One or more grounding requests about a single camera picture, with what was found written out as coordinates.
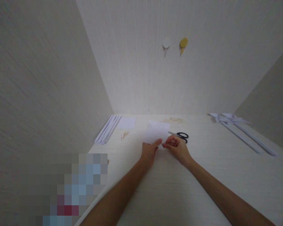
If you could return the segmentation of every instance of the finger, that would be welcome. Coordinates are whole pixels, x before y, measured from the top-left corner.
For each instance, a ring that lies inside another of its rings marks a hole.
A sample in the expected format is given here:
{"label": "finger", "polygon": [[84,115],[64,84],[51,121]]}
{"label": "finger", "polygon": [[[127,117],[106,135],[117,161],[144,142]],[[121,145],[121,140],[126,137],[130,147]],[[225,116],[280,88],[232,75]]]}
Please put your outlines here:
{"label": "finger", "polygon": [[175,141],[177,141],[177,140],[179,140],[179,139],[180,139],[180,138],[179,138],[178,136],[172,135],[172,136],[169,136],[169,137],[167,138],[166,143],[168,143],[170,140],[175,140]]}
{"label": "finger", "polygon": [[161,143],[162,143],[162,139],[158,139],[157,141],[155,141],[153,144],[151,144],[151,145],[153,145],[154,147],[157,147],[158,145],[160,145]]}
{"label": "finger", "polygon": [[171,151],[173,151],[173,150],[175,149],[174,146],[172,146],[172,145],[170,145],[170,144],[168,144],[168,143],[164,143],[164,144],[163,144],[163,147],[164,147],[164,148],[167,148],[167,149],[169,149],[169,150],[171,150]]}
{"label": "finger", "polygon": [[168,144],[173,146],[173,147],[177,147],[176,143],[168,143]]}

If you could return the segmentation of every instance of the forearm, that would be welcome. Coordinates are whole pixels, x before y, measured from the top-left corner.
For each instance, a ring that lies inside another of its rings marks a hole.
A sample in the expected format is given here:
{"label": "forearm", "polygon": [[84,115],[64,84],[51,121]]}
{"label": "forearm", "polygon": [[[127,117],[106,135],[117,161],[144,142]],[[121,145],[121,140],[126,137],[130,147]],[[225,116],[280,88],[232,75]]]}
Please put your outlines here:
{"label": "forearm", "polygon": [[186,168],[196,177],[232,225],[274,225],[194,160],[187,163]]}
{"label": "forearm", "polygon": [[82,226],[116,225],[149,166],[141,160],[98,202]]}

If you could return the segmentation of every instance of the pixelated area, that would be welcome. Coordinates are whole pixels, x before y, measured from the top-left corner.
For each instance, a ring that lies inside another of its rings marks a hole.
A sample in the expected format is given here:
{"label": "pixelated area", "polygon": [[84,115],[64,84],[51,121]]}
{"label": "pixelated area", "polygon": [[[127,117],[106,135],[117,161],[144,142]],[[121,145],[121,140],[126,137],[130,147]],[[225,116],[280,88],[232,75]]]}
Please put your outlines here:
{"label": "pixelated area", "polygon": [[22,225],[73,226],[107,184],[108,155],[50,154],[35,159],[22,164]]}

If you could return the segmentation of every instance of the white table surface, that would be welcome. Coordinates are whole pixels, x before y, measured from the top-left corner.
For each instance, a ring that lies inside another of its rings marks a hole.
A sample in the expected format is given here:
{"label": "white table surface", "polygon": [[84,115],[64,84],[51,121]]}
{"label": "white table surface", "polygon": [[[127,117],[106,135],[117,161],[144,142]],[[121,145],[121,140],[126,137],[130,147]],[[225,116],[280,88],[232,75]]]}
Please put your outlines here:
{"label": "white table surface", "polygon": [[[132,116],[137,117],[134,129],[116,127],[107,144],[96,143],[91,148],[89,153],[108,153],[108,183],[76,225],[140,158],[149,119],[167,120],[170,131],[187,133],[189,152],[200,165],[274,224],[283,225],[283,149],[243,125],[279,156],[272,157],[266,152],[256,154],[207,115],[123,115]],[[172,121],[170,117],[182,121]],[[130,133],[122,141],[124,131]],[[230,223],[195,177],[167,150],[159,149],[152,168],[138,186],[118,225]]]}

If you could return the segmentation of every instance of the wood shavings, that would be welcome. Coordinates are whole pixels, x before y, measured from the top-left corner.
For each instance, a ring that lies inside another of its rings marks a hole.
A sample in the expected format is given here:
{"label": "wood shavings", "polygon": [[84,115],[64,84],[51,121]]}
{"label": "wood shavings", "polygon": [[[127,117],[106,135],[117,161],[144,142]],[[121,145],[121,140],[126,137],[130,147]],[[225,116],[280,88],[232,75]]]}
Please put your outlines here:
{"label": "wood shavings", "polygon": [[170,117],[169,119],[164,119],[163,121],[161,122],[164,122],[164,123],[171,123],[171,122],[177,122],[177,123],[182,123],[183,120],[181,118],[173,118],[173,117]]}
{"label": "wood shavings", "polygon": [[123,135],[120,136],[120,139],[123,141],[129,132],[125,131]]}

